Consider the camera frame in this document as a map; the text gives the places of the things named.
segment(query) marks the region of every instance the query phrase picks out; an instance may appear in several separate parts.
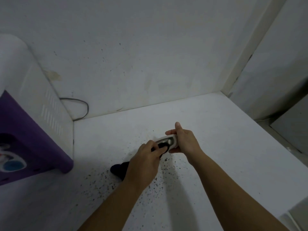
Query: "wall stain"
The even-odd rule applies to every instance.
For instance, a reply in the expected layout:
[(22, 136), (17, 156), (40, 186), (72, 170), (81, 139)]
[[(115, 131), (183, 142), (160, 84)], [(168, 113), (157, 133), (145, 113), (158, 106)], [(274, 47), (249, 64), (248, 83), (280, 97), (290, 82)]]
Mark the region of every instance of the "wall stain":
[(62, 81), (62, 77), (55, 71), (52, 70), (43, 70), (44, 74), (48, 78), (49, 81)]

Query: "purple plastic base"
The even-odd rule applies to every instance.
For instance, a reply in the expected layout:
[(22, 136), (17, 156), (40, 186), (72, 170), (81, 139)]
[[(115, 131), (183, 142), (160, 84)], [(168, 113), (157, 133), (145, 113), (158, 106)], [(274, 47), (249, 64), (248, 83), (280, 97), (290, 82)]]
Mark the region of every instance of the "purple plastic base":
[(73, 168), (73, 160), (39, 127), (8, 92), (0, 97), (0, 143), (27, 163), (15, 172), (0, 171), (0, 185), (58, 168), (63, 173)]

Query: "gray cable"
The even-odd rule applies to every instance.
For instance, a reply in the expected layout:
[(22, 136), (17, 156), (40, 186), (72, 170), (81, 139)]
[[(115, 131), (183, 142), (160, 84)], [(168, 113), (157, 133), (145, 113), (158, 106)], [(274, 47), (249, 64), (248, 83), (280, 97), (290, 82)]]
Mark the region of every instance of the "gray cable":
[[(83, 101), (83, 100), (79, 100), (79, 99), (75, 99), (75, 98), (67, 98), (67, 97), (62, 97), (62, 98), (60, 98), (60, 100), (76, 100), (76, 101), (80, 101), (82, 103), (85, 103), (87, 105), (87, 113), (86, 113), (85, 116), (87, 116), (88, 113), (89, 113), (89, 104), (87, 102)], [(83, 116), (82, 118), (74, 119), (73, 122), (79, 121), (79, 120), (83, 119), (85, 116)]]

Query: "white floor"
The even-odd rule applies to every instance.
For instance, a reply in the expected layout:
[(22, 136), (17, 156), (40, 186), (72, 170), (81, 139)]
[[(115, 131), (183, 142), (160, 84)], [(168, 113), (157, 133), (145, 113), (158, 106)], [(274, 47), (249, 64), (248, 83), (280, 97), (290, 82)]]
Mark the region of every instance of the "white floor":
[[(109, 168), (175, 121), (276, 217), (308, 196), (308, 169), (223, 94), (211, 93), (75, 122), (73, 170), (1, 186), (1, 230), (77, 230), (120, 183)], [(124, 230), (222, 228), (185, 156), (165, 154)]]

